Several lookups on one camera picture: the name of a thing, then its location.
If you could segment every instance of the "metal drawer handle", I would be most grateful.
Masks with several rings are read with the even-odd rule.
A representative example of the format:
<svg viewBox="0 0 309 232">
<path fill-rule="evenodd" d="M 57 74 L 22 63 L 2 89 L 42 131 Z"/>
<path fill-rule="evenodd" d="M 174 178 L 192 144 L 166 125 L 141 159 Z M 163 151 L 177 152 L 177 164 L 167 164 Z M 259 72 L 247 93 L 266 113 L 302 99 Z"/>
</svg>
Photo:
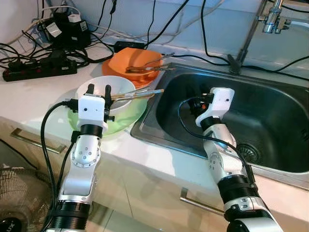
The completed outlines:
<svg viewBox="0 0 309 232">
<path fill-rule="evenodd" d="M 211 207 L 209 205 L 206 205 L 206 204 L 203 204 L 203 203 L 200 203 L 200 202 L 197 202 L 195 200 L 192 200 L 190 198 L 187 198 L 187 193 L 188 193 L 188 189 L 187 188 L 182 188 L 182 191 L 180 193 L 180 200 L 182 202 L 186 202 L 188 204 L 191 204 L 191 205 L 194 205 L 194 206 L 197 206 L 201 209 L 204 209 L 206 211 L 209 211 L 211 213 L 214 213 L 214 214 L 217 214 L 217 215 L 220 215 L 220 216 L 223 216 L 224 217 L 224 211 L 220 210 L 220 209 L 217 209 L 217 208 L 214 208 L 214 207 Z"/>
<path fill-rule="evenodd" d="M 12 133 L 11 133 L 11 136 L 16 138 L 16 139 L 19 139 L 19 140 L 22 140 L 26 143 L 29 143 L 29 144 L 32 144 L 32 145 L 35 145 L 35 146 L 39 146 L 39 147 L 42 147 L 42 144 L 32 140 L 32 139 L 28 139 L 26 137 L 23 137 L 21 135 L 19 135 L 19 133 L 22 132 L 21 129 L 19 128 L 16 128 Z M 50 146 L 46 146 L 46 149 L 48 151 L 51 151 L 51 152 L 54 152 L 56 154 L 60 154 L 64 149 L 66 148 L 65 145 L 60 145 L 58 148 L 53 148 L 53 147 L 50 147 Z"/>
</svg>

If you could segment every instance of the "sink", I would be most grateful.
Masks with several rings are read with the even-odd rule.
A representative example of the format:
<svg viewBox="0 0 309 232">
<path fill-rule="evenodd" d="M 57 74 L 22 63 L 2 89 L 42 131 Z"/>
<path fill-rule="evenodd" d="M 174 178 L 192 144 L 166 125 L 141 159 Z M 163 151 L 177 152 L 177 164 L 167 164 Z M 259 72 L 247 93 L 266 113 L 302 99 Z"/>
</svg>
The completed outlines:
<svg viewBox="0 0 309 232">
<path fill-rule="evenodd" d="M 181 101 L 212 87 L 229 87 L 235 95 L 222 122 L 254 173 L 309 190 L 307 88 L 175 63 L 171 66 L 176 69 L 165 72 L 157 85 L 164 93 L 149 100 L 132 136 L 207 159 L 203 141 L 183 129 L 177 108 Z M 202 133 L 188 104 L 182 107 L 181 116 L 189 130 Z"/>
</svg>

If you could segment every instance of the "white countertop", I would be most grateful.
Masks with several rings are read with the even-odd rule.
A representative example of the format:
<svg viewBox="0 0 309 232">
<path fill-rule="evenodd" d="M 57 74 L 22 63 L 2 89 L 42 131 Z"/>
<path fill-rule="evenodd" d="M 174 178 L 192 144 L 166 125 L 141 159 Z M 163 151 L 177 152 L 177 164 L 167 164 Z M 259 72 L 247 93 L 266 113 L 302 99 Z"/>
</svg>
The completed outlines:
<svg viewBox="0 0 309 232">
<path fill-rule="evenodd" d="M 88 52 L 93 59 L 107 54 L 102 48 L 94 48 Z M 175 58 L 169 61 L 181 62 Z M 199 61 L 186 61 L 186 64 L 218 69 Z M 243 71 L 243 74 L 309 86 L 306 81 L 278 74 L 250 70 Z M 4 82 L 1 79 L 0 120 L 9 120 L 21 129 L 39 134 L 42 119 L 51 105 L 74 98 L 75 91 L 81 84 L 101 75 L 101 64 L 90 64 L 79 69 L 74 75 L 16 82 Z M 68 109 L 60 107 L 50 115 L 45 129 L 47 138 L 68 143 L 72 128 L 68 123 L 67 114 Z M 130 136 L 130 128 L 102 140 L 103 158 L 124 162 L 165 180 L 220 198 L 217 186 L 207 168 L 207 160 L 135 139 Z M 261 176 L 256 176 L 256 181 L 260 195 L 271 210 L 309 222 L 308 191 Z"/>
</svg>

